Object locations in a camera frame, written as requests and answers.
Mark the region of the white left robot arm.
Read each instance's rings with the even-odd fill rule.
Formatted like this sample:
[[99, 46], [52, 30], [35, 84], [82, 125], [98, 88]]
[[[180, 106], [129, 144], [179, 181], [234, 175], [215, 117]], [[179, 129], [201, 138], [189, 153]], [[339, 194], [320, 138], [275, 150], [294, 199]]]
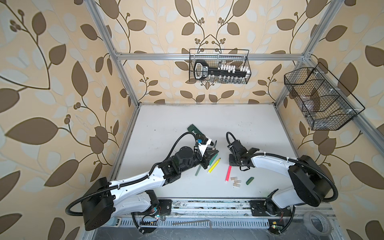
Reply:
[[154, 190], [181, 178], [183, 172], [197, 166], [206, 169], [218, 150], [182, 147], [173, 156], [155, 163], [149, 172], [109, 182], [98, 179], [81, 200], [82, 216], [86, 231], [97, 229], [110, 218], [130, 213], [154, 213], [159, 201]]

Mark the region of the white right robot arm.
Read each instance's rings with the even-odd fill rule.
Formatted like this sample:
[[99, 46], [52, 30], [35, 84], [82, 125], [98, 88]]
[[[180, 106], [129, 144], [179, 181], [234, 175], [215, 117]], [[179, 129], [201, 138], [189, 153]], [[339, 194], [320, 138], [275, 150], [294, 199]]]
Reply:
[[266, 169], [289, 179], [289, 187], [276, 189], [266, 197], [262, 209], [270, 216], [276, 216], [290, 206], [318, 207], [322, 202], [333, 202], [338, 198], [333, 180], [309, 156], [292, 159], [261, 153], [257, 148], [246, 149], [239, 140], [229, 142], [228, 149], [230, 165], [241, 171]]

